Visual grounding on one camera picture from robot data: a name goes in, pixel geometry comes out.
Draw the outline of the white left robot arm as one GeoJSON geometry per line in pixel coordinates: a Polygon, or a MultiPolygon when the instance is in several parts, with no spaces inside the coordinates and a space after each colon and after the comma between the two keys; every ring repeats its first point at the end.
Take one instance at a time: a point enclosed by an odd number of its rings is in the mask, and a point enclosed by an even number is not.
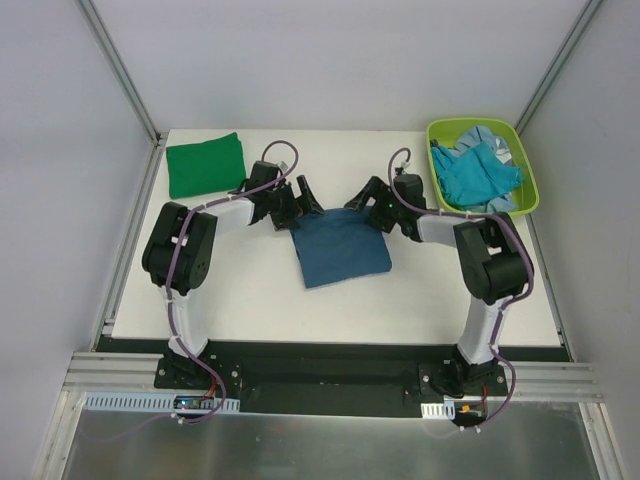
{"type": "Polygon", "coordinates": [[[142,268],[163,297],[170,330],[155,387],[204,389],[215,383],[198,293],[210,271],[215,239],[266,217],[280,231],[297,229],[305,215],[325,214],[306,178],[296,177],[295,194],[287,173],[282,164],[257,161],[224,198],[193,208],[174,201],[162,206],[142,255],[142,268]]]}

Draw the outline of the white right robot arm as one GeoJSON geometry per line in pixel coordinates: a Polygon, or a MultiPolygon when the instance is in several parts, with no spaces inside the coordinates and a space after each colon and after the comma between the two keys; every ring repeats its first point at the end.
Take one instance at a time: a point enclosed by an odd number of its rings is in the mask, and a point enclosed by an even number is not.
{"type": "Polygon", "coordinates": [[[384,233],[398,226],[414,242],[456,250],[471,302],[452,357],[432,374],[430,385],[453,398],[473,394],[495,374],[506,314],[534,276],[530,256],[510,217],[429,211],[421,178],[406,173],[389,184],[373,176],[344,204],[345,209],[358,213],[366,207],[370,208],[368,223],[384,233]]]}

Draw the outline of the dark blue t shirt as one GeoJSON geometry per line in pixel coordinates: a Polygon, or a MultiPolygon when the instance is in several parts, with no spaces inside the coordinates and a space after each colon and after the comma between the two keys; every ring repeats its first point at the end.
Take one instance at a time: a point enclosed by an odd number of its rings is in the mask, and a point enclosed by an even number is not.
{"type": "Polygon", "coordinates": [[[369,211],[336,208],[298,220],[290,234],[306,288],[391,271],[384,236],[369,225],[369,211]]]}

